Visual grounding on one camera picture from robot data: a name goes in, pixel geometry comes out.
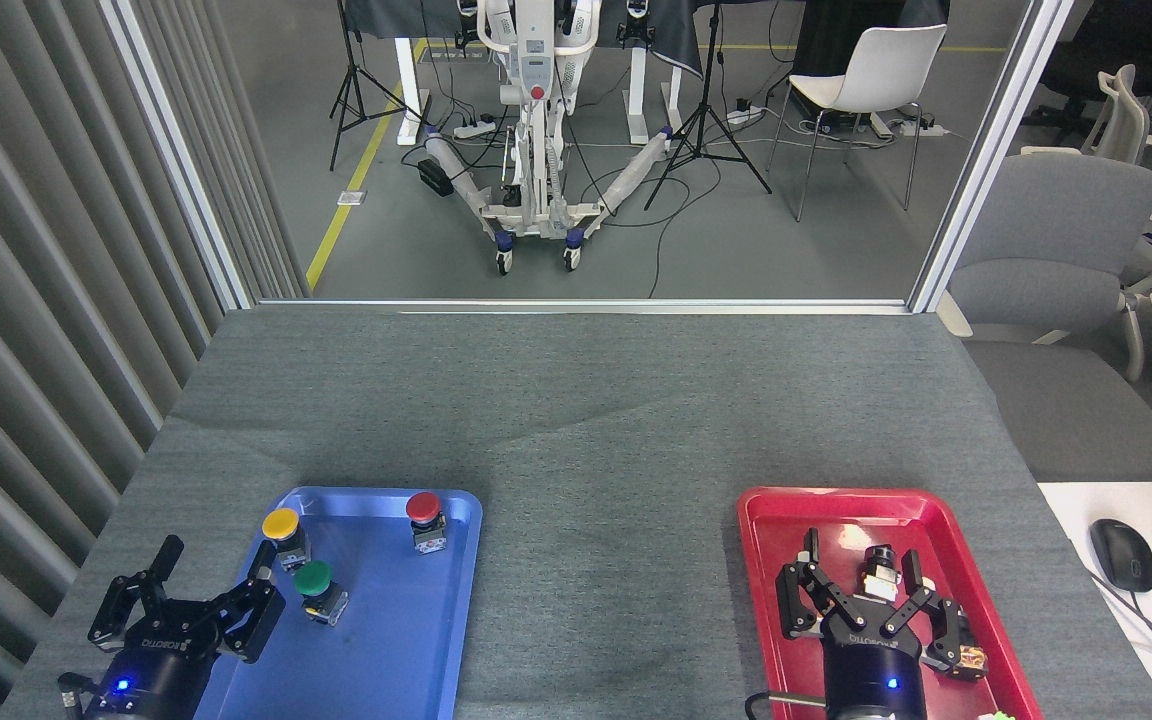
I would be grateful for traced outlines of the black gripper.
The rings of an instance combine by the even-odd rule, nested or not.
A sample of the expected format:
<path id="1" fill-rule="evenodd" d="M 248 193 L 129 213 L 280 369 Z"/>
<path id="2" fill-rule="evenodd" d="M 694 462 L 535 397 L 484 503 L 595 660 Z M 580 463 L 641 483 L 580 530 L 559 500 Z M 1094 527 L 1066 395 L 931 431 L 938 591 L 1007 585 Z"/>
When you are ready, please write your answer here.
<path id="1" fill-rule="evenodd" d="M 166 536 L 147 569 L 111 579 L 88 642 L 114 659 L 88 705 L 88 719 L 192 719 L 220 652 L 244 664 L 259 661 L 285 611 L 273 579 L 274 543 L 262 541 L 247 579 L 204 602 L 196 619 L 152 620 L 161 615 L 164 583 L 183 550 L 179 536 Z M 147 617 L 126 630 L 137 602 Z"/>
<path id="2" fill-rule="evenodd" d="M 820 568 L 817 528 L 809 528 L 797 560 L 776 575 L 781 632 L 823 634 L 824 685 L 828 719 L 925 719 L 922 662 L 937 673 L 965 673 L 960 638 L 960 606 L 924 577 L 918 552 L 901 558 L 905 602 L 881 623 L 873 621 L 856 632 L 855 605 Z M 916 612 L 931 619 L 933 641 L 922 643 L 908 628 Z"/>

